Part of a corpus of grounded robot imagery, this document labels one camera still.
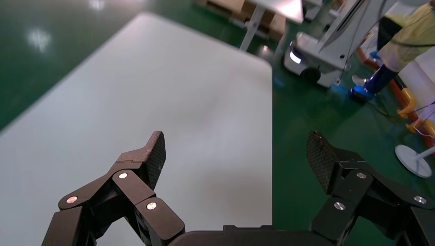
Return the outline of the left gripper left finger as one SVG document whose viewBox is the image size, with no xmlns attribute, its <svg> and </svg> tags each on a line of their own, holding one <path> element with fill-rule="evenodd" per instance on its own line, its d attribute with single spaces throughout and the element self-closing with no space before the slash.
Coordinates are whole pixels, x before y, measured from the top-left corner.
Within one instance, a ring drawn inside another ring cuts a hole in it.
<svg viewBox="0 0 435 246">
<path fill-rule="evenodd" d="M 121 218 L 145 245 L 169 245 L 185 225 L 154 191 L 165 160 L 164 134 L 155 131 L 144 147 L 122 153 L 106 174 L 58 202 L 43 245 L 96 245 Z"/>
</svg>

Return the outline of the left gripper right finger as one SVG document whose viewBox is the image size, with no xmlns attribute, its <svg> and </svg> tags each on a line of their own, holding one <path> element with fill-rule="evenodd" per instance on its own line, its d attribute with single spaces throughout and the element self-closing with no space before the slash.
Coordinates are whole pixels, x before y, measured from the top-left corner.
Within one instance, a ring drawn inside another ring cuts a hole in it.
<svg viewBox="0 0 435 246">
<path fill-rule="evenodd" d="M 310 230 L 343 245 L 359 218 L 395 245 L 434 245 L 434 200 L 378 173 L 358 153 L 336 148 L 318 131 L 308 135 L 307 161 L 329 196 Z"/>
</svg>

